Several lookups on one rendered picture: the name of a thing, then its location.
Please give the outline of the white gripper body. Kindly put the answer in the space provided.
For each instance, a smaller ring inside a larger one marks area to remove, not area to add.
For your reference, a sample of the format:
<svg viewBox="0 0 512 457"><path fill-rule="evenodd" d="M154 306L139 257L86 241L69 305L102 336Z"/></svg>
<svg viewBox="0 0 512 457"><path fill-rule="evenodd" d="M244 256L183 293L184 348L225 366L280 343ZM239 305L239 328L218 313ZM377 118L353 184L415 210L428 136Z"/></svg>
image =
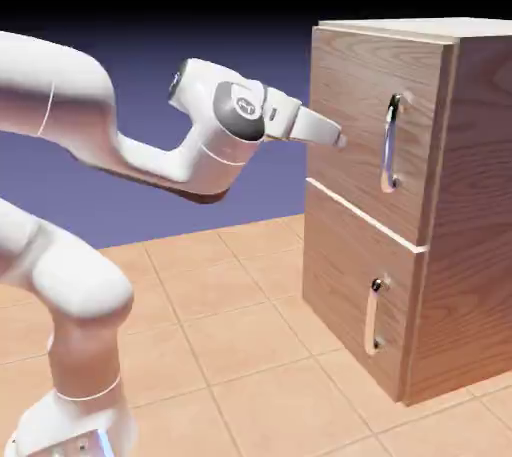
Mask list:
<svg viewBox="0 0 512 457"><path fill-rule="evenodd" d="M289 140L335 146L341 126L325 116L301 106L289 133Z"/></svg>

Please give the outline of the large wooden cabinet door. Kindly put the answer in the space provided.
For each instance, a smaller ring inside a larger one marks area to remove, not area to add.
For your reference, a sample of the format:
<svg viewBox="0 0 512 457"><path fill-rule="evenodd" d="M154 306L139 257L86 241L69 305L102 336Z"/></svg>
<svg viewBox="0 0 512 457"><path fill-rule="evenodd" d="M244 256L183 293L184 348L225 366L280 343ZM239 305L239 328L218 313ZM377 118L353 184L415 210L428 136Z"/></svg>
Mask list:
<svg viewBox="0 0 512 457"><path fill-rule="evenodd" d="M415 246L429 240L455 44L333 27L312 33L310 106L335 120L345 148L312 147L308 174ZM402 96L393 172L380 168L389 100Z"/></svg>

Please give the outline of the small wooden cabinet door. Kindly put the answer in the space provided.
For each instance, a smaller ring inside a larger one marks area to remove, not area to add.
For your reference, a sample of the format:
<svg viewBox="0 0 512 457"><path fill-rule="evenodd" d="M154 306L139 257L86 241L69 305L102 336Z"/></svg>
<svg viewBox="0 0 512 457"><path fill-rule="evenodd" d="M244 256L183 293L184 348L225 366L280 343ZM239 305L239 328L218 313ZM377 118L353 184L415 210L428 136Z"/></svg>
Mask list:
<svg viewBox="0 0 512 457"><path fill-rule="evenodd" d="M426 255L426 248L371 223L341 197L307 179L303 298L395 401L405 397ZM369 356L364 325L374 278L388 284L377 314L377 334L385 342Z"/></svg>

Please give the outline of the light wood cabinet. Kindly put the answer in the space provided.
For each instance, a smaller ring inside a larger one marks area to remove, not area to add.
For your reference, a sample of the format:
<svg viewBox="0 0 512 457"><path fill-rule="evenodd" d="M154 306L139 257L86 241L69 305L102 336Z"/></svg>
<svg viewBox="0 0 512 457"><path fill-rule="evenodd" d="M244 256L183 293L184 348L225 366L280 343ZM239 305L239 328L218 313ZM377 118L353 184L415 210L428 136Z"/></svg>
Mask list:
<svg viewBox="0 0 512 457"><path fill-rule="evenodd" d="M401 402L512 370L512 21L323 21L455 44L429 240Z"/></svg>

